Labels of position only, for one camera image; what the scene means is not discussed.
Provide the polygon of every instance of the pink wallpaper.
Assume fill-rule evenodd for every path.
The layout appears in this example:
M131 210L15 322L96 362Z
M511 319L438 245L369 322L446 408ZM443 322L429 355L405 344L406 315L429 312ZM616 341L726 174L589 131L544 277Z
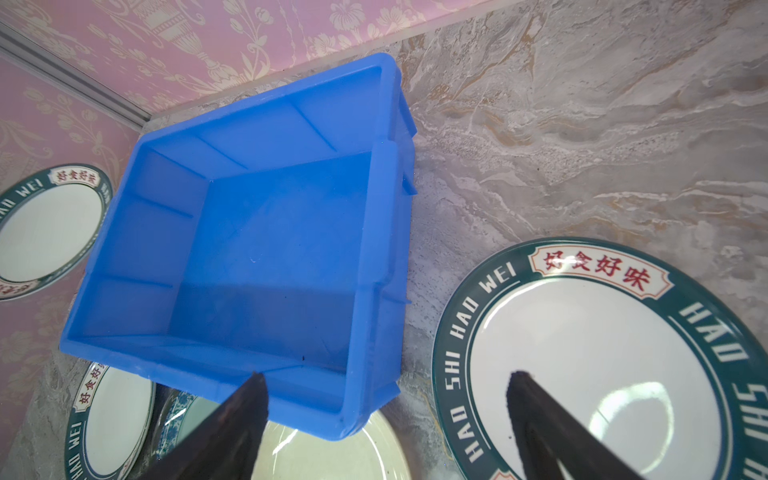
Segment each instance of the pink wallpaper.
M20 180L67 163L94 165L117 187L137 132L3 58L0 85L0 198ZM0 465L38 374L58 348L83 272L80 262L41 290L0 300Z
M152 112L484 0L0 0L0 20Z

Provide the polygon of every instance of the white plate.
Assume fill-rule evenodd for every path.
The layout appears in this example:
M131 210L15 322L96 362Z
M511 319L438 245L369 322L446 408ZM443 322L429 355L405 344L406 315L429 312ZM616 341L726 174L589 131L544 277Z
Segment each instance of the white plate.
M276 423L266 424L253 480L409 480L397 435L381 412L355 435L328 442Z
M216 403L189 393L171 396L161 416L161 430L155 441L156 458L163 458L216 407ZM410 480L411 475L397 435L377 411L360 432L340 442L328 442L268 422L252 478Z
M154 404L154 383L93 363L74 398L65 439L68 480L122 480L131 470Z
M645 478L768 465L759 343L692 279L616 244L537 240L486 260L446 307L432 367L467 478L525 477L506 399L517 370Z
M66 274L93 245L111 195L104 172L80 164L40 171L0 194L0 300Z

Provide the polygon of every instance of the plastic crate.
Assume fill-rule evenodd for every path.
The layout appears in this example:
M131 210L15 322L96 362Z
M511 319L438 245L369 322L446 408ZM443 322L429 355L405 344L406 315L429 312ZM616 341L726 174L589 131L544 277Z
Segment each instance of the plastic crate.
M356 432L399 394L414 134L380 54L144 135L61 351Z

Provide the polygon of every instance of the plate rim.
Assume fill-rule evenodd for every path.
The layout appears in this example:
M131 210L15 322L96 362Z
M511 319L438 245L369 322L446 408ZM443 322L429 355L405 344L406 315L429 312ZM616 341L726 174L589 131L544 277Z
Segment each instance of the plate rim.
M387 419L386 415L384 415L384 412L382 412L381 409L375 410L371 414L371 418L368 420L368 422L366 422L366 424L363 426L363 428L365 428L366 425L368 425L369 423L373 422L373 420L371 420L371 419L374 417L374 415L376 416L376 421L379 423L379 425L383 425L384 426L383 430L386 432L385 435L388 435L391 439L393 439L395 441L396 451L393 452L393 453L397 454L397 456L402 460L402 463L406 466L405 476L403 476L400 480L412 480L413 473L411 472L411 470L412 470L411 469L411 463L408 460L408 456L406 455L405 449L402 447L402 442L400 441L400 435L398 435L397 432L395 431L395 429L392 427L392 423L389 421L389 419ZM275 425L278 428L281 427L281 426L284 426L284 425L281 425L281 424L275 423L275 422L268 422L267 425L269 425L270 423L272 423L273 425ZM300 430L295 429L293 427L286 427L286 428L290 428L290 429L292 429L294 431L303 433L304 435L311 435L311 434L306 433L306 432L301 432ZM363 435L362 429L359 432L357 432L355 435ZM369 437L369 440L371 441L371 443L373 443L375 437L373 437L372 435L367 435L367 436ZM319 440L321 440L323 442L328 442L328 440L324 440L324 439L319 439Z
M117 470L111 472L109 475L98 475L96 472L94 472L91 468L90 463L88 462L88 456L85 451L85 429L88 427L87 420L88 417L91 414L91 404L93 402L93 398L96 396L96 392L98 391L98 387L101 384L101 379L104 378L104 374L110 369L114 367L110 367L108 365L105 365L103 363L98 362L92 362L88 369L85 371L85 374L83 375L82 380L80 381L78 392L75 394L74 399L72 400L72 407L70 408L70 413L68 417L68 423L67 423L67 435L65 436L64 441L64 471L65 471L65 478L67 480L73 479L73 474L77 472L78 470L74 468L77 464L81 466L80 472L82 472L80 475L78 475L77 480L124 480L126 477L128 477L128 474L131 473L131 469L134 467L134 464L138 460L138 454L141 450L142 445L144 445L145 440L147 439L147 434L149 433L149 425L152 420L152 412L154 411L154 400L155 395L157 393L157 384L155 382L152 382L150 380L150 400L149 400L149 407L147 408L147 415L146 419L144 420L144 426L141 429L141 434L139 435L139 439L136 441L136 445L134 446L133 450L131 450L131 454L128 456L128 458L123 462L123 464L118 468ZM91 394L90 401L88 402L87 406L84 407L82 411L78 411L78 395L81 394L81 390L84 387L87 387L88 376L91 375L95 369L99 369L100 374L96 378L96 385L93 387L93 394ZM78 440L77 444L71 445L72 438L73 438L73 432L77 432L76 438Z
M443 365L438 366L437 363L435 362L437 360L437 357L438 357L438 348L439 348L439 344L440 344L442 336L448 335L448 334L446 334L444 332L450 330L450 328L448 326L444 326L443 323L444 323L444 321L445 321L446 325L451 323L451 321L447 320L446 313L448 313L450 308L455 305L455 302L458 303L457 299L459 299L459 298L461 298L461 296L465 295L465 293L463 293L465 290L468 290L469 288L473 287L473 284L470 284L469 281L470 280L474 281L474 280L477 280L478 278L482 278L484 280L485 278L483 276L479 276L478 275L479 272L482 271L483 273L486 273L485 270L488 270L489 272L492 272L492 268L489 268L489 267L496 266L496 263L494 263L493 260L500 260L502 257L513 257L513 256L516 255L517 257L519 257L518 258L519 260L520 259L522 259L521 261L525 260L525 263L523 263L523 264L528 268L528 270L523 272L523 275L520 275L520 273L518 273L518 275L520 275L520 276L528 276L529 277L529 279L526 280L525 282L518 283L517 285L514 285L513 289L507 289L504 292L504 294L508 293L509 291L515 290L516 288L519 288L520 286L524 286L526 284L532 284L532 283L535 283L535 282L540 282L540 281L544 280L545 278L549 278L550 276L552 278L580 278L580 277L577 277L577 276L574 276L574 275L569 275L569 274L566 274L566 273L555 274L555 275L550 275L550 276L543 276L543 275L541 275L541 273L535 271L534 267L529 263L529 262L532 261L532 260L529 259L529 257L533 257L536 253L538 253L539 249L537 247L546 247L546 246L550 246L550 245L566 244L566 243L571 243L571 244L574 244L574 245L583 245L585 247L594 246L594 247L600 247L600 248L608 248L608 249L611 249L611 250L617 250L619 253L626 254L626 255L629 255L629 256L638 257L638 258L642 259L645 262L648 262L650 264L653 264L655 266L660 267L662 270L666 270L669 276L673 276L673 277L676 278L677 282L674 283L672 285L672 287L669 287L665 291L663 291L662 294L659 295L658 299L651 300L651 301L658 301L661 298L663 298L664 295L667 292L675 290L676 287L680 287L680 292L676 296L679 296L680 298L684 298L684 297L691 298L692 297L691 298L691 304L692 305L693 305L693 302L696 302L697 299L702 300L702 302L704 303L704 305L702 305L702 306L708 308L709 310L713 310L711 312L711 314L713 316L717 316L718 318L720 318L720 317L724 318L726 320L726 325L728 327L731 327L731 326L736 327L735 331L731 332L731 333L736 338L739 339L740 343L746 344L745 345L746 348L744 348L744 350L746 350L750 354L750 356L754 355L756 357L756 358L753 358L754 361L750 360L750 364L751 363L758 363L758 364L761 364L762 366L768 366L768 354L766 354L766 350L762 347L762 345L760 345L760 342L757 340L757 338L754 336L754 334L749 330L749 328L746 327L744 322L742 322L741 319L730 308L728 308L728 306L726 306L720 299L718 299L713 293L711 293L708 289L706 289L704 286L702 286L695 279L691 278L690 276L688 276L687 274L685 274L681 270L677 269L676 267L670 265L669 263L659 259L658 257L655 257L655 256L650 255L648 253L645 253L643 251L634 249L632 247L627 247L627 246L622 245L620 243L615 243L615 242L611 242L611 241L607 241L607 240L601 240L601 239L595 239L595 238L587 238L587 237L571 237L571 236L542 237L542 238L538 238L538 239L534 239L534 240L529 240L529 241L522 242L522 243L517 243L517 244L512 245L510 247L506 247L506 248L504 248L502 250L499 250L497 252L494 252L492 255L489 255L488 257L486 257L482 262L480 262L480 263L476 264L474 267L472 267L472 269L464 276L462 281L455 288L455 290L454 290L453 294L451 295L449 301L443 307L443 311L442 311L442 313L441 313L441 315L439 317L439 322L438 322L437 330L435 331L435 339L434 339L434 342L433 342L433 345L432 345L432 358L431 358L430 364L432 366L432 371L431 371L431 374L432 374L432 393L433 393L434 398L435 398L435 414L436 414L435 416L437 416L437 418L438 418L438 422L439 422L440 429L441 429L443 437L444 437L444 441L448 445L448 447L449 447L449 449L450 449L450 451L451 451L451 453L452 453L452 455L454 457L454 461L456 462L456 465L458 466L459 471L462 473L462 475L464 475L465 478L470 478L470 475L469 475L469 473L468 473L468 471L467 471L467 469L465 467L466 461L460 460L460 459L462 459L462 455L464 455L465 452L462 451L462 450L459 450L456 446L454 446L454 442L452 442L450 437L449 437L449 434L448 434L447 429L446 429L446 419L444 418L444 415L442 414L442 411L441 411L441 401L440 401L440 398L443 397L443 394L442 394L442 390L440 390L438 388L438 383L437 383L438 377L441 375L439 373L439 369L443 367ZM530 253L530 254L525 253L526 250L529 250L532 247L534 247L533 253ZM615 288L616 290L622 291L622 290L618 289L616 286L612 286L612 285L608 284L607 281L599 281L599 280L596 280L596 279L581 279L581 280L593 281L593 282L596 282L596 283L600 283L600 284L609 286L611 288ZM483 300L481 302L481 304L485 308L485 311L490 311L490 309L492 308L493 304L495 304L496 301L498 301L498 299L502 298L503 296L505 296L505 295L500 293L498 295L492 296L492 298L490 300ZM667 300L670 299L670 298L675 298L676 296L673 295L672 297L668 297ZM732 403L729 403L727 401L727 398L725 398L726 395L724 393L723 393L723 398L722 399L719 397L719 393L715 390L715 385L714 385L714 381L713 381L713 378L712 378L712 377L714 377L714 379L719 382L719 377L718 377L717 374L715 374L715 372L710 372L707 369L707 365L704 364L703 359L706 359L706 355L704 355L703 352L701 352L701 354L700 354L699 352L697 352L694 349L694 347L699 348L698 343L692 337L690 337L690 335L689 335L690 338L687 338L683 334L683 333L685 333L687 335L687 332L685 331L685 329L683 329L682 326L679 326L679 327L673 326L672 322L670 322L667 318L662 316L658 312L658 310L660 310L659 307L654 308L653 306L649 305L645 301L645 300L648 300L648 299L645 299L645 298L641 299L641 298L637 297L637 295L635 295L635 297L636 297L635 299L637 301L641 301L644 305L649 306L657 315L661 316L662 319L667 321L667 323L675 330L675 333L677 333L677 335L682 338L682 340L688 345L688 347L691 350L693 350L694 355L696 356L697 360L702 365L702 368L704 369L705 373L707 374L707 378L710 380L710 385L713 387L713 393L714 393L714 395L715 395L715 397L717 399L718 416L720 417L721 425L725 422L724 416L728 416L729 420L730 420L730 427L731 427L731 429L733 431L736 431L736 428L735 428L736 420L734 418L731 418L731 417L734 416L733 414L738 409L738 405L734 405ZM484 318L485 318L484 316L478 315L473 320L473 325L472 326L474 327L474 326L479 325L480 323L482 323ZM471 346L471 344L472 344L472 342L474 340L474 332L475 332L475 329L473 329L469 333L470 335L472 335L472 338L470 338L470 339L468 339L466 341L466 343L467 343L467 350L468 351L471 351L470 346ZM469 373L468 373L468 359L464 363L464 368L465 368L466 374L464 374L463 376L465 378L468 378L469 377ZM753 367L750 370L756 371L757 368ZM761 376L755 375L754 377L757 378L758 380L763 380L766 384L768 384L768 376L765 373L762 374ZM472 409L473 405L474 405L474 398L472 398L469 394L467 394L466 396L467 396L467 398L468 398L468 400L470 402L469 408ZM731 415L727 415L727 414L723 415L723 411L730 412ZM485 429L483 428L482 423L479 421L479 419L477 421L477 427L482 430L482 434L483 435L487 435L487 434L485 434ZM724 429L721 429L721 430L723 430L721 432L721 435L725 435ZM733 435L733 440L734 441L735 441L737 436L740 437L740 438L741 437L746 437L746 435L743 432L740 432L738 434L734 434ZM736 453L735 450L736 449L734 448L734 446L731 445L731 455L735 456L735 453ZM730 462L730 465L728 466L728 468L723 468L722 467L722 464L723 464L722 452L723 452L723 445L721 445L720 457L718 458L718 463L717 463L717 467L716 467L715 475L714 475L713 479L715 479L715 478L730 477L731 475L734 475L735 473L740 472L741 468L743 467L743 465L737 464L736 462L733 462L733 459L731 459L731 462ZM496 449L493 449L493 451L489 452L489 453L492 454L491 457L496 458L498 460L496 462L496 464L503 465L504 467L508 468L508 466L506 465L506 462L504 462L503 458L501 458L501 456L498 454L498 451ZM518 476L517 476L517 474L513 473L511 469L508 469L507 472L503 472L499 468L499 469L496 470L496 472L492 472L490 474L489 478L513 478L513 479L517 479Z
M187 404L187 407L194 402L194 400L198 397L197 395L193 395L189 392L182 392L179 389L171 389L170 393L168 394L168 398L165 400L165 403L163 404L163 408L160 411L160 415L157 417L157 422L155 423L154 432L152 434L152 446L150 450L150 465L159 462L165 455L168 455L168 453L172 449L168 449L163 453L163 455L160 455L160 446L161 442L167 437L168 435L168 429L170 428L168 425L165 425L165 422L167 421L167 417L171 411L171 409L174 407L174 405L177 403L180 396L190 396L192 397L189 403ZM177 427L181 427L181 423L184 420L184 416L186 416L186 412L179 415ZM174 447L176 446L176 442L178 441L178 434L179 429L176 430L176 435L174 436Z
M93 186L92 184L89 184L84 181L79 181L79 180L65 180L59 184L54 182L51 179L53 174L58 170L65 170L73 167L94 170L95 173L98 175L98 184ZM21 196L17 194L14 199L10 198L10 196L13 195L13 193L16 192L17 189L20 189L31 182L37 182L38 185L40 185L39 190L34 190L34 192L32 192L31 194L27 194L26 196ZM96 194L101 199L101 218L99 219L98 225L96 226L96 230L94 231L93 235L91 235L91 238L88 240L85 246L82 247L74 255L74 257L72 257L70 260L67 261L67 263L59 267L54 272L49 273L48 275L44 275L33 280L26 280L23 282L14 282L0 276L0 287L6 287L6 288L13 287L15 289L23 289L22 291L18 292L18 294L11 293L8 296L4 296L4 294L0 293L0 302L7 302L10 300L23 298L27 295L31 295L35 292L43 290L47 286L53 285L58 280L66 276L67 273L71 272L78 264L80 264L80 262L85 257L87 257L88 252L91 251L91 248L94 246L94 243L96 242L98 234L101 230L101 226L104 224L104 219L107 216L107 211L109 209L110 202L112 201L112 197L114 196L114 188L112 186L112 182L109 176L101 168L97 167L96 165L71 162L71 163L55 165L53 167L47 167L42 170L38 170L37 172L17 181L15 184L11 185L10 187L8 187L7 189L5 189L0 193L0 208L2 208L3 210L8 210L7 213L3 214L3 216L0 217L0 230L2 230L3 224L6 221L8 221L9 218L13 217L16 211L20 210L31 199L37 197L40 193L44 191L52 190L56 187L60 187L62 185L68 185L68 184L79 184L79 185L85 185L87 187L90 187L93 191L96 192ZM6 201L12 202L13 205L9 206L7 204L2 203Z

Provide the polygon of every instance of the gray marble countertop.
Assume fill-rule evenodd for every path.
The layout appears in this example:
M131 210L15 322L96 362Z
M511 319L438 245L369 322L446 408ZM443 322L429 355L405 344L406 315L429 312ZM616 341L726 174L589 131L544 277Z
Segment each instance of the gray marble countertop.
M461 478L435 420L435 329L463 277L515 243L574 235L643 250L768 346L766 22L759 0L528 1L380 49L419 129L402 394L383 409L414 478ZM54 356L0 478L63 478L86 367Z

